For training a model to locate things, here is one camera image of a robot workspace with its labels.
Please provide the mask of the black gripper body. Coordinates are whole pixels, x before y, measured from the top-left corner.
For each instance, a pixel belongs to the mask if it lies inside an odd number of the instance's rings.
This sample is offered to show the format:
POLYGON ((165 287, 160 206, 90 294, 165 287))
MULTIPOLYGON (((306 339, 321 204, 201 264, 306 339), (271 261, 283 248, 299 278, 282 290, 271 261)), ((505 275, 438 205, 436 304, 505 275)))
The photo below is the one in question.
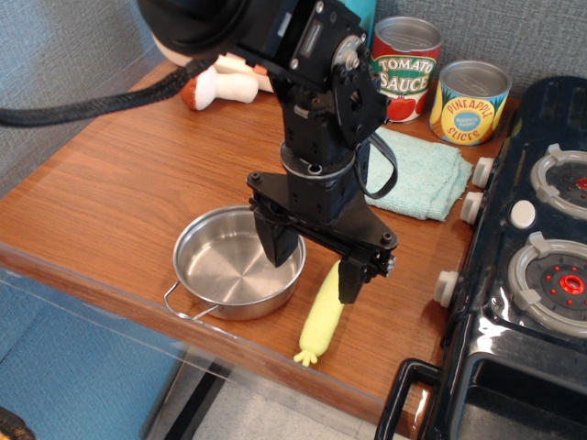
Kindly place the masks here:
POLYGON ((250 173, 251 209, 287 215, 298 235, 343 258, 365 261, 371 277, 387 276, 394 266, 397 238, 366 203, 369 157, 352 155, 316 174, 309 172, 311 164, 303 167, 303 172, 287 164, 284 174, 250 173))

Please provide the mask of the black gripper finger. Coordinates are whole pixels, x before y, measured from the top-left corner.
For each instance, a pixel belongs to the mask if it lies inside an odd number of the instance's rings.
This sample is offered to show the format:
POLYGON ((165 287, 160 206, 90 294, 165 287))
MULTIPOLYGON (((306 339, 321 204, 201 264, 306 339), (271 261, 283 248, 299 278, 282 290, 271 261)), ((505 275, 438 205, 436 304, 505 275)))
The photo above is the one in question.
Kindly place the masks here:
POLYGON ((365 261, 351 256, 343 258, 338 265, 338 298, 340 302, 356 302, 363 285, 370 280, 369 266, 365 261))
POLYGON ((255 227, 269 262, 279 268, 297 249, 298 234, 287 215, 253 210, 255 227))

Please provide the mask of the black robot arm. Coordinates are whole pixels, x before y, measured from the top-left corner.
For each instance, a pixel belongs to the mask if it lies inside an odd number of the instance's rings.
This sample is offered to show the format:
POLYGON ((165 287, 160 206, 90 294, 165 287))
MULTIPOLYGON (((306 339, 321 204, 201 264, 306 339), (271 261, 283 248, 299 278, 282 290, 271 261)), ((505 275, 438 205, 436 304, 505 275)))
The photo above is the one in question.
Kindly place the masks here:
POLYGON ((397 239, 367 205, 369 156, 389 98, 371 71, 360 19, 339 1, 142 1, 164 47, 194 60, 232 53, 263 67, 282 109, 283 173, 247 183, 260 242, 280 266, 299 237, 337 252, 338 296, 393 267, 397 239))

